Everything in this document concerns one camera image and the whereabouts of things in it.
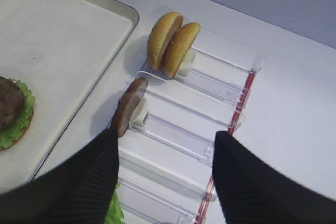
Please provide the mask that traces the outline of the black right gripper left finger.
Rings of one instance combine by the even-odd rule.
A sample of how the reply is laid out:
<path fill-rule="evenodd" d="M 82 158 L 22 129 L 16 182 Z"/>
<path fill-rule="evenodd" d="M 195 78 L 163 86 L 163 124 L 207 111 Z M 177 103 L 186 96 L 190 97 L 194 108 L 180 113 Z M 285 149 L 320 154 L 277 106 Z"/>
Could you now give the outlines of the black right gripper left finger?
<path fill-rule="evenodd" d="M 51 171 L 2 194 L 1 223 L 104 223 L 118 173 L 118 133 L 105 129 Z"/>

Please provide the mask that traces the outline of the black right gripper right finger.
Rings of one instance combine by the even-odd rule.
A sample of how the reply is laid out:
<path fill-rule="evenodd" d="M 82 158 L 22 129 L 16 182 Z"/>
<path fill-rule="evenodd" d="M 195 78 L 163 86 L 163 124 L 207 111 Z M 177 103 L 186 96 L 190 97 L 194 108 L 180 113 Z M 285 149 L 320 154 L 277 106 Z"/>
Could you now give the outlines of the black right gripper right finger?
<path fill-rule="evenodd" d="M 226 223 L 335 223 L 335 201 L 279 173 L 227 131 L 214 141 L 213 180 Z"/>

